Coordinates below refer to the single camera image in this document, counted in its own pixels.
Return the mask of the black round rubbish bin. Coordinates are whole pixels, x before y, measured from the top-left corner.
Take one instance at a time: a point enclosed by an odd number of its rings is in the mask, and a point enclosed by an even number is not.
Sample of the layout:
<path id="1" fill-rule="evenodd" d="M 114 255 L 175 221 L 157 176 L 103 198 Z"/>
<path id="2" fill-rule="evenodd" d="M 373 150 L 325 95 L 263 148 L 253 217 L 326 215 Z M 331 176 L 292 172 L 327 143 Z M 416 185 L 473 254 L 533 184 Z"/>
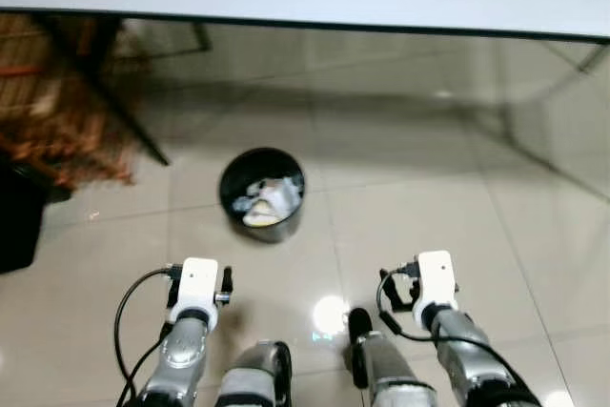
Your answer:
<path id="1" fill-rule="evenodd" d="M 278 221 L 266 227 L 254 227 L 245 221 L 245 215 L 253 205 L 241 211 L 238 201 L 257 196 L 257 193 L 249 193 L 250 185 L 261 184 L 266 179 L 291 180 L 297 189 L 299 202 Z M 217 184 L 217 197 L 228 225 L 237 234 L 261 243 L 279 243 L 287 241 L 299 229 L 306 189 L 304 169 L 292 155 L 275 147 L 255 147 L 237 155 L 223 169 Z"/>

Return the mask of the white crumpled paper trash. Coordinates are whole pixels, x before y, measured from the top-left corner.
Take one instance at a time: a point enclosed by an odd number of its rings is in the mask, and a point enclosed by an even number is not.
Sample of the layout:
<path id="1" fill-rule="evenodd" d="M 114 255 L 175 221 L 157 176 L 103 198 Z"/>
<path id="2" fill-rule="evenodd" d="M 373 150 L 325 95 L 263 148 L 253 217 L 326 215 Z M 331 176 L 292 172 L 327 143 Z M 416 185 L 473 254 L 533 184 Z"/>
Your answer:
<path id="1" fill-rule="evenodd" d="M 302 181 L 295 176 L 263 177 L 240 188 L 230 205 L 245 227 L 271 227 L 300 207 Z"/>

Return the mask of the silver right robot leg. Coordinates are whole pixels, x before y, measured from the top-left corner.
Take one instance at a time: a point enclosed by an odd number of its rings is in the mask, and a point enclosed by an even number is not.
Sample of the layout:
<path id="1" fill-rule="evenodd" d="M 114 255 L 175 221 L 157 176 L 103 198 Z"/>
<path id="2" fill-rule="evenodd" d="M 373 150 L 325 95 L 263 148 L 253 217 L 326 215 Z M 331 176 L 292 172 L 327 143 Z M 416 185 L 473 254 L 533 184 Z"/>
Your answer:
<path id="1" fill-rule="evenodd" d="M 347 327 L 353 384 L 365 391 L 369 407 L 438 407 L 437 391 L 418 379 L 387 334 L 374 329 L 365 308 L 348 313 Z"/>

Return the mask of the silver robot leg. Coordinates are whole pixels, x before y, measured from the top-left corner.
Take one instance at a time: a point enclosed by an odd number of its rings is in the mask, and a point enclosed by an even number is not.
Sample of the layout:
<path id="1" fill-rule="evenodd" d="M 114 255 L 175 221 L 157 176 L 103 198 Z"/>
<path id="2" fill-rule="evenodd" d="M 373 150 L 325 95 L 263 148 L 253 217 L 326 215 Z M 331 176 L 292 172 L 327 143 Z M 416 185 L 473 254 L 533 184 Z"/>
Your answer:
<path id="1" fill-rule="evenodd" d="M 348 313 L 347 327 L 353 384 L 365 391 L 369 407 L 438 407 L 437 391 L 418 379 L 387 334 L 374 329 L 365 308 Z"/>
<path id="2" fill-rule="evenodd" d="M 291 349 L 280 340 L 261 340 L 228 368 L 214 407 L 293 407 Z"/>

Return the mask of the silver left robot leg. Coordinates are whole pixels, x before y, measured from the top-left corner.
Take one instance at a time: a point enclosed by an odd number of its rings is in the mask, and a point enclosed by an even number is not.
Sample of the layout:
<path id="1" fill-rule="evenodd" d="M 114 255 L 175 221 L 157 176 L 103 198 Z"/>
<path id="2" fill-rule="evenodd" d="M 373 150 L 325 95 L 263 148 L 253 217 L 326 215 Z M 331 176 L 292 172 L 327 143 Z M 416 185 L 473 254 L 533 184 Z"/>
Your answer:
<path id="1" fill-rule="evenodd" d="M 293 407 L 291 349 L 280 340 L 261 340 L 228 368 L 214 407 Z"/>

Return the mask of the black metal table leg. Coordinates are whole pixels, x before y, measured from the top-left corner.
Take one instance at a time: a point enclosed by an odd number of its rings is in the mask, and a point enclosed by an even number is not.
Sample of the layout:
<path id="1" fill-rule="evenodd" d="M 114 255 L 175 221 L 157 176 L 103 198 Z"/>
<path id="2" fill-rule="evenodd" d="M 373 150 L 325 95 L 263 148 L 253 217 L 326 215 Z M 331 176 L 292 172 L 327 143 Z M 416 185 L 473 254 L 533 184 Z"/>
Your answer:
<path id="1" fill-rule="evenodd" d="M 82 77 L 92 93 L 95 93 L 95 96 L 100 97 L 104 102 L 106 110 L 134 135 L 148 154 L 161 166 L 171 166 L 170 159 L 153 141 L 147 129 L 128 111 L 125 101 L 111 90 L 101 76 L 101 66 L 108 57 L 111 46 L 116 42 L 119 28 L 121 28 L 121 19 L 113 18 L 113 16 L 103 16 L 103 18 L 97 19 L 96 38 L 83 55 L 77 52 L 77 41 L 62 30 L 60 19 L 57 19 L 56 16 L 30 13 L 28 19 L 48 36 L 52 48 L 66 60 L 75 74 Z"/>
<path id="2" fill-rule="evenodd" d="M 208 33 L 208 28 L 204 23 L 192 23 L 192 32 L 197 42 L 197 49 L 200 52 L 210 52 L 213 49 L 213 41 Z"/>

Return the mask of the black box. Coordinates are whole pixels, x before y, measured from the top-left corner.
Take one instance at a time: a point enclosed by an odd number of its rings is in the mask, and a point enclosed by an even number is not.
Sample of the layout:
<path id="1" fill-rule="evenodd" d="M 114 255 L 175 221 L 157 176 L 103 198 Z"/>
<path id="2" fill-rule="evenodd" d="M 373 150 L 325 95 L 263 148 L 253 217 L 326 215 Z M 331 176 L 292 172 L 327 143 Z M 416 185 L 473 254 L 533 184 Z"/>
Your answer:
<path id="1" fill-rule="evenodd" d="M 50 190 L 28 169 L 0 160 L 0 274 L 34 263 Z"/>

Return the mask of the brown wicker basket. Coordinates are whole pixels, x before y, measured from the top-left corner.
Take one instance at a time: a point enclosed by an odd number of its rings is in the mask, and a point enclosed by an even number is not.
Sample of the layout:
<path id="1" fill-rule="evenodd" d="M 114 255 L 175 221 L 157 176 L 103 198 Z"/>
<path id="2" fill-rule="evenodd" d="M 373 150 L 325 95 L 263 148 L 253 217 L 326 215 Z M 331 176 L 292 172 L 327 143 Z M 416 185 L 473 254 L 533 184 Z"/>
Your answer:
<path id="1" fill-rule="evenodd" d="M 64 18 L 77 52 L 96 38 L 97 20 Z M 101 66 L 108 86 L 135 112 L 148 55 L 125 28 Z M 134 181 L 135 138 L 88 88 L 27 15 L 0 13 L 0 160 L 27 166 L 50 185 Z"/>

